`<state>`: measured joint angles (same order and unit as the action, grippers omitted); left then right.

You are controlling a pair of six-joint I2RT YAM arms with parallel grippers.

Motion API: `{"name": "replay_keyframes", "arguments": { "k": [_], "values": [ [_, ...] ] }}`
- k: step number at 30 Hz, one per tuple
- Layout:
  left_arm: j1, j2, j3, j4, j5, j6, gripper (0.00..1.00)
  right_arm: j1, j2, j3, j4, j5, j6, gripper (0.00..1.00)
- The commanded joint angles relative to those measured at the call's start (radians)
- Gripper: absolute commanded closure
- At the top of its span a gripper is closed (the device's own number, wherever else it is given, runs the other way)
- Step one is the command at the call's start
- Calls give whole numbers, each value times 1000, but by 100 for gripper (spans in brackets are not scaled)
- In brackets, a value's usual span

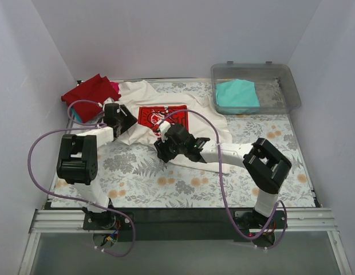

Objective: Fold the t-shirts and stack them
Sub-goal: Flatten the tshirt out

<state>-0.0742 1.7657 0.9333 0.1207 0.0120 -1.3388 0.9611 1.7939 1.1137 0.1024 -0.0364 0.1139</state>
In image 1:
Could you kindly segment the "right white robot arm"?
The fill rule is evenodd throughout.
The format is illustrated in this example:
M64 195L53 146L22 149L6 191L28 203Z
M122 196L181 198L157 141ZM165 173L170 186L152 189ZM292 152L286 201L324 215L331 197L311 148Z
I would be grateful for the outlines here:
M195 163L229 164L245 168L259 188L253 213L248 217L259 227L274 221L273 209L292 164L264 138L253 144L217 144L207 137L195 138L181 124L163 122L157 129L160 137L154 143L157 157L164 162L183 155Z

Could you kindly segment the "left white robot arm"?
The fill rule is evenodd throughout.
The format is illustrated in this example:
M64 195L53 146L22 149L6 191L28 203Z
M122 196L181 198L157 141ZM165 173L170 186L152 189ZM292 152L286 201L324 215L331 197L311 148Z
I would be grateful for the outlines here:
M110 229L117 221L111 200L102 190L97 178L98 149L115 141L137 123L137 118L124 104L104 105L105 127L79 134L64 134L57 162L57 176L72 185L81 198L89 201L82 210L89 220L103 229Z

